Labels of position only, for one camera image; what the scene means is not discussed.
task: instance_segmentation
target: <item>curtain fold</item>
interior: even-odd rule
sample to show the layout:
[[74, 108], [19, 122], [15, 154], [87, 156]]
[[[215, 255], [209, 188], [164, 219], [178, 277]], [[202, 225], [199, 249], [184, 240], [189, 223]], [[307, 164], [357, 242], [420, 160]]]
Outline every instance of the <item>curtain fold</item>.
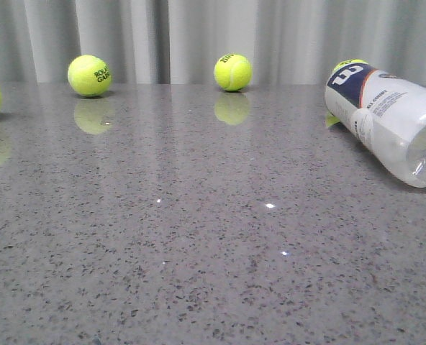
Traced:
[[426, 1], [0, 0], [0, 81], [66, 81], [92, 54], [120, 83], [214, 83], [229, 52], [256, 85], [324, 83], [348, 58], [426, 84]]

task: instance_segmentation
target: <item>speckled gray surface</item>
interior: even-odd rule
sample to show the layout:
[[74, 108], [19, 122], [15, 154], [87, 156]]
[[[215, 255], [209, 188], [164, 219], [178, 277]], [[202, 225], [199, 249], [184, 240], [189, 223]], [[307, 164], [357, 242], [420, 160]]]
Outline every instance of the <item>speckled gray surface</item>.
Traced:
[[0, 344], [426, 344], [426, 189], [322, 86], [1, 89]]

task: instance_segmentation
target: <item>navy blue label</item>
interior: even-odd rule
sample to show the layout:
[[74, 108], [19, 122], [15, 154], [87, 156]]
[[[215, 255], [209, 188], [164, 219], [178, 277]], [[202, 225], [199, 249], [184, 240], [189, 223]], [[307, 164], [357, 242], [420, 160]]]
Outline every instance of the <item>navy blue label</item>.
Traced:
[[327, 86], [341, 94], [356, 108], [361, 107], [363, 84], [376, 68], [366, 63], [353, 63], [341, 67], [328, 80]]

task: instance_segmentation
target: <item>white curtain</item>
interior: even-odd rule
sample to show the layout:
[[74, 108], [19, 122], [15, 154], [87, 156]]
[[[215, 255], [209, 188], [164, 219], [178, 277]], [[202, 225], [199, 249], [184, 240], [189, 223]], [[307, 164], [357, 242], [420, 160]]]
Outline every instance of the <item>white curtain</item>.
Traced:
[[0, 0], [0, 81], [66, 81], [92, 54], [120, 83], [213, 83], [229, 52], [258, 85], [324, 83], [348, 58], [426, 84], [426, 0]]

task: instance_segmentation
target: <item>granite countertop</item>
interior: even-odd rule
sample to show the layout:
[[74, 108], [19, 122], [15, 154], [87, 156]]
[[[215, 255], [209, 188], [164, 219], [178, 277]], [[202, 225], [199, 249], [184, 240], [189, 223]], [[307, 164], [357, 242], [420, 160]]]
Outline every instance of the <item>granite countertop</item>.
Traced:
[[323, 86], [0, 86], [0, 344], [426, 344], [426, 189]]

